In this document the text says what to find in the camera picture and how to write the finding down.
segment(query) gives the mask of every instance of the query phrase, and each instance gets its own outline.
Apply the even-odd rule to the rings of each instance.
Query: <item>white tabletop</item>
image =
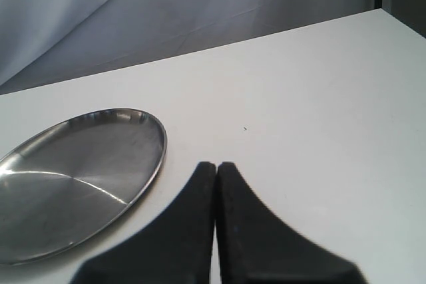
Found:
[[[0,269],[0,283],[68,282],[154,219],[202,160],[235,162],[273,212],[370,283],[426,283],[426,40],[384,11],[0,96],[0,156],[105,108],[163,122],[157,183],[100,235]]]

